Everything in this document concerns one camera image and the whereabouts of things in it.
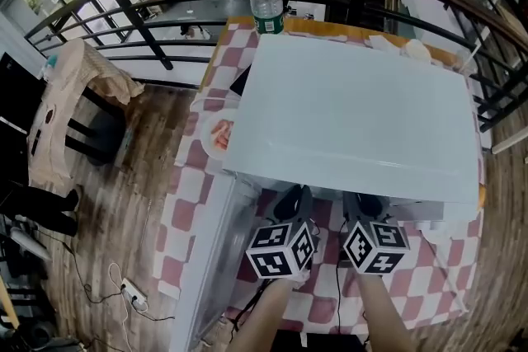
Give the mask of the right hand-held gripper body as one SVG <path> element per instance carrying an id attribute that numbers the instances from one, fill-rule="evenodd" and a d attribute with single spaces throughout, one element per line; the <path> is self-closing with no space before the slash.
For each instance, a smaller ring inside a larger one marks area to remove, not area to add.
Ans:
<path id="1" fill-rule="evenodd" d="M 357 221 L 343 250 L 358 274 L 389 275 L 410 247 L 407 234 L 399 225 Z"/>

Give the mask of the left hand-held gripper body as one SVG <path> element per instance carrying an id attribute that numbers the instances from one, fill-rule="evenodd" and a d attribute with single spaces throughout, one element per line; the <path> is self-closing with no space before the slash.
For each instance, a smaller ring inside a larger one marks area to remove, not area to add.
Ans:
<path id="1" fill-rule="evenodd" d="M 311 266 L 317 250 L 317 226 L 304 222 L 260 222 L 249 242 L 246 256 L 259 279 L 284 279 L 300 275 Z"/>

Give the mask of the white microwave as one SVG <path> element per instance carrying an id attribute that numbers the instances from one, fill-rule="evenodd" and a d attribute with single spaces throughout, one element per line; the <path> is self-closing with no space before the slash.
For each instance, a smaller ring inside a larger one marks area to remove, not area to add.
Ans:
<path id="1" fill-rule="evenodd" d="M 274 193 L 308 185 L 341 214 L 343 192 L 378 195 L 403 224 L 479 213 L 483 159 L 462 75 L 345 36 L 257 40 L 243 95 L 228 86 L 237 113 L 217 188 L 229 196 L 177 299 L 170 352 L 192 350 L 255 293 L 246 250 Z"/>

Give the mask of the pink checkered tablecloth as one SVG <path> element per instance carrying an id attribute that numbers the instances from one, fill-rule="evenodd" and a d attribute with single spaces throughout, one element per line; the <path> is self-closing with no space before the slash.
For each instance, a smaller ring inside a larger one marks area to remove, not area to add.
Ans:
<path id="1" fill-rule="evenodd" d="M 202 148 L 199 132 L 214 112 L 236 105 L 229 84 L 250 64 L 257 47 L 250 26 L 230 25 L 219 40 L 205 72 L 203 87 L 190 108 L 172 168 L 153 259 L 153 283 L 160 293 L 179 298 L 200 264 L 198 249 L 209 241 L 206 226 L 220 220 L 227 190 L 218 190 L 221 166 Z M 337 259 L 337 237 L 343 216 L 331 195 L 315 196 L 315 220 L 321 242 L 309 280 L 292 293 L 281 323 L 286 330 L 319 334 L 367 332 L 353 274 Z M 430 243 L 405 223 L 410 251 L 384 277 L 395 307 L 409 329 L 462 315 L 477 267 L 483 214 L 457 223 L 439 244 Z"/>

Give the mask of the person's dark trousers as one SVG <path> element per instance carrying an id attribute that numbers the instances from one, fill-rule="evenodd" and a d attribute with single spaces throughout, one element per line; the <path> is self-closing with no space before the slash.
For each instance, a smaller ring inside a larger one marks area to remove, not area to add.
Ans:
<path id="1" fill-rule="evenodd" d="M 366 349 L 355 335 L 278 330 L 270 352 L 366 352 Z"/>

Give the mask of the white plate of pink food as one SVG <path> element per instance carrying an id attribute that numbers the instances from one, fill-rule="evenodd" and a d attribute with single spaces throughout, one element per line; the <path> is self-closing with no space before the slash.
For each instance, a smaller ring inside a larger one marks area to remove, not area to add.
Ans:
<path id="1" fill-rule="evenodd" d="M 209 157 L 223 161 L 234 127 L 236 109 L 222 109 L 212 113 L 200 132 L 202 148 Z"/>

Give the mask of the black flat device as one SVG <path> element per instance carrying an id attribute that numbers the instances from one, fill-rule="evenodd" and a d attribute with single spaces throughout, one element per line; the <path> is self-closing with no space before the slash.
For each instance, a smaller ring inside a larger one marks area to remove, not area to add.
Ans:
<path id="1" fill-rule="evenodd" d="M 246 82 L 247 82 L 250 70 L 251 70 L 251 65 L 249 65 L 243 72 L 241 72 L 235 78 L 235 80 L 232 82 L 232 84 L 229 87 L 229 90 L 231 92 L 234 92 L 238 96 L 242 96 L 243 95 L 243 90 L 244 90 L 244 88 L 246 86 Z"/>

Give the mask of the white power strip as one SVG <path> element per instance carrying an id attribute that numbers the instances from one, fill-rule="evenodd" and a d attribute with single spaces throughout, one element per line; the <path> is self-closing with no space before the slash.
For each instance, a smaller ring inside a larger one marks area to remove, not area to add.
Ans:
<path id="1" fill-rule="evenodd" d="M 130 301 L 137 306 L 143 306 L 147 303 L 147 297 L 138 289 L 138 287 L 127 278 L 121 281 L 121 287 L 126 293 Z"/>

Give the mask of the glass cup with straw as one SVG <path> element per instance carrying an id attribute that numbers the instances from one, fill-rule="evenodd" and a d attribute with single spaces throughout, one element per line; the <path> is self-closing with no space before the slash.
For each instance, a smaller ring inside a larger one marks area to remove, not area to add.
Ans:
<path id="1" fill-rule="evenodd" d="M 455 61 L 452 65 L 452 69 L 469 77 L 478 71 L 478 65 L 475 59 L 476 54 L 480 50 L 481 44 L 478 42 L 473 48 L 462 48 L 455 54 Z"/>

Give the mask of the black railing with wooden handrail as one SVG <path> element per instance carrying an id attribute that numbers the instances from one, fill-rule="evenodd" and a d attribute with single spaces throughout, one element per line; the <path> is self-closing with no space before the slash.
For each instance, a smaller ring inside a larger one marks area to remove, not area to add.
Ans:
<path id="1" fill-rule="evenodd" d="M 172 57 L 167 56 L 162 52 L 162 45 L 179 45 L 187 44 L 191 45 L 191 42 L 178 42 L 178 41 L 157 41 L 153 38 L 150 29 L 153 28 L 163 28 L 163 27 L 173 27 L 179 26 L 183 23 L 188 23 L 191 25 L 210 25 L 210 26 L 222 26 L 226 24 L 227 21 L 222 20 L 183 20 L 183 21 L 161 21 L 158 23 L 145 23 L 141 15 L 138 13 L 139 9 L 146 9 L 147 7 L 159 6 L 164 3 L 182 3 L 186 1 L 196 1 L 196 0 L 153 0 L 139 2 L 136 4 L 119 6 L 118 8 L 111 9 L 108 12 L 103 12 L 99 15 L 92 16 L 88 19 L 81 20 L 77 23 L 67 26 L 63 29 L 56 30 L 53 26 L 53 23 L 56 21 L 67 21 L 70 18 L 70 15 L 73 15 L 77 9 L 84 6 L 86 3 L 93 0 L 75 0 L 71 3 L 68 3 L 53 15 L 49 16 L 32 30 L 30 30 L 25 38 L 30 41 L 41 54 L 45 51 L 51 49 L 57 49 L 59 46 L 63 45 L 65 42 L 62 41 L 59 44 L 51 45 L 44 47 L 43 49 L 39 48 L 38 45 L 44 41 L 50 41 L 52 38 L 59 38 L 59 35 L 64 31 L 72 30 L 78 26 L 82 26 L 91 21 L 99 20 L 102 18 L 107 18 L 115 14 L 124 13 L 127 16 L 127 19 L 130 21 L 130 24 L 127 26 L 118 26 L 116 28 L 111 27 L 109 30 L 99 31 L 96 33 L 91 33 L 81 36 L 82 40 L 89 40 L 98 38 L 103 35 L 110 35 L 115 33 L 121 33 L 126 31 L 138 31 L 141 36 L 144 38 L 144 41 L 139 42 L 121 42 L 115 45 L 102 45 L 96 47 L 96 49 L 128 49 L 131 47 L 149 47 L 153 54 L 150 55 L 131 55 L 131 56 L 120 56 L 120 57 L 111 57 L 110 60 L 153 60 L 159 61 L 166 69 L 171 70 L 172 65 L 170 64 L 173 61 L 182 61 L 182 62 L 193 62 L 193 63 L 204 63 L 204 59 L 199 58 L 190 58 L 186 57 Z M 365 3 L 361 3 L 360 0 L 286 0 L 286 1 L 300 1 L 306 2 L 313 5 L 324 5 L 331 7 L 340 7 L 346 8 L 348 15 L 344 22 L 349 26 L 358 26 L 358 22 L 362 19 L 363 15 L 367 14 L 370 16 L 377 16 L 380 18 L 387 18 L 392 21 L 403 22 L 414 26 L 416 28 L 431 32 L 435 35 L 440 36 L 443 39 L 450 40 L 456 44 L 465 47 L 467 49 L 476 48 L 476 44 L 471 44 L 466 39 L 463 39 L 462 36 L 455 35 L 448 30 L 442 29 L 437 25 L 430 23 L 429 21 L 424 21 L 419 18 L 405 16 L 399 12 L 393 12 L 384 7 L 372 7 Z M 501 18 L 498 14 L 493 14 L 484 7 L 479 6 L 474 0 L 437 0 L 442 4 L 447 5 L 448 7 L 454 8 L 455 12 L 464 14 L 470 23 L 475 23 L 476 21 L 480 22 L 483 26 L 487 27 L 494 34 L 495 32 L 500 33 L 501 37 L 507 40 L 511 45 L 513 45 L 517 53 L 521 54 L 521 59 L 523 55 L 528 58 L 528 41 L 519 35 L 515 29 L 513 29 L 507 21 Z M 46 35 L 42 39 L 37 41 L 31 41 L 30 38 L 42 31 L 45 27 L 51 29 L 52 34 Z M 492 56 L 486 49 L 482 50 L 482 47 L 479 51 L 476 52 L 477 55 L 484 57 L 490 63 L 493 62 L 497 66 L 504 69 L 508 72 L 508 79 L 499 84 L 498 77 L 493 77 L 494 79 L 487 78 L 482 72 L 478 71 L 476 74 L 471 76 L 471 78 L 477 81 L 482 89 L 483 97 L 474 96 L 474 101 L 477 102 L 478 106 L 478 120 L 482 122 L 479 129 L 480 131 L 486 132 L 489 129 L 493 128 L 501 121 L 506 119 L 512 112 L 519 109 L 523 104 L 528 102 L 528 62 L 523 62 L 522 66 L 515 70 L 510 67 L 506 62 L 496 59 Z"/>

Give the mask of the beige tablecloth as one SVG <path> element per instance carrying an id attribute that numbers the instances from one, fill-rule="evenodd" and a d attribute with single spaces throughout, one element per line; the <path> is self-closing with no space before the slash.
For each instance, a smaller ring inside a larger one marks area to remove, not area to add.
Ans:
<path id="1" fill-rule="evenodd" d="M 125 106 L 144 92 L 143 84 L 134 81 L 84 40 L 70 40 L 63 45 L 28 137 L 29 173 L 33 184 L 51 184 L 61 193 L 73 186 L 65 157 L 65 136 L 68 122 L 90 83 L 94 83 L 104 96 L 113 97 Z M 45 112 L 50 107 L 56 109 L 55 116 L 50 124 L 44 125 Z M 41 129 L 40 141 L 35 155 L 31 156 L 31 145 L 38 129 Z"/>

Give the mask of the white elongated object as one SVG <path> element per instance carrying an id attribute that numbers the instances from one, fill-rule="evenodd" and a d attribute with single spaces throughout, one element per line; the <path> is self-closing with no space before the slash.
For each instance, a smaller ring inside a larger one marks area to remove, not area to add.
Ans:
<path id="1" fill-rule="evenodd" d="M 52 261 L 51 255 L 47 249 L 20 228 L 11 228 L 9 237 L 19 246 L 29 251 L 34 256 L 39 257 L 41 260 Z"/>

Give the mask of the small plastic bottle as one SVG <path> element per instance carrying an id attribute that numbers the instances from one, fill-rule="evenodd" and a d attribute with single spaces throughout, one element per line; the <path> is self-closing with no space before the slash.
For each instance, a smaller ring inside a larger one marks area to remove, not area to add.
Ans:
<path id="1" fill-rule="evenodd" d="M 44 66 L 40 70 L 41 79 L 48 82 L 52 78 L 57 60 L 58 60 L 57 54 L 52 54 L 46 59 Z"/>

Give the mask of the black monitor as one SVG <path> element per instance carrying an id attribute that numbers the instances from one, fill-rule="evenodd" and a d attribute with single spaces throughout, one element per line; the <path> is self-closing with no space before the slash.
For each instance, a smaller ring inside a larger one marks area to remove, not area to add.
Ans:
<path id="1" fill-rule="evenodd" d="M 30 132 L 46 82 L 26 71 L 8 53 L 0 58 L 0 117 Z"/>

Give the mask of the black table frame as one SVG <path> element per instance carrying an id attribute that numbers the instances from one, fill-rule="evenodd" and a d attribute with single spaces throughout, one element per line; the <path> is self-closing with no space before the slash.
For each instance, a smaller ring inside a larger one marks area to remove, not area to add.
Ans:
<path id="1" fill-rule="evenodd" d="M 84 141 L 66 135 L 65 146 L 86 156 L 94 166 L 112 163 L 125 136 L 125 112 L 90 87 L 84 89 L 82 97 L 95 105 L 99 111 L 89 124 L 78 122 L 74 118 L 69 120 L 68 128 L 83 135 Z"/>

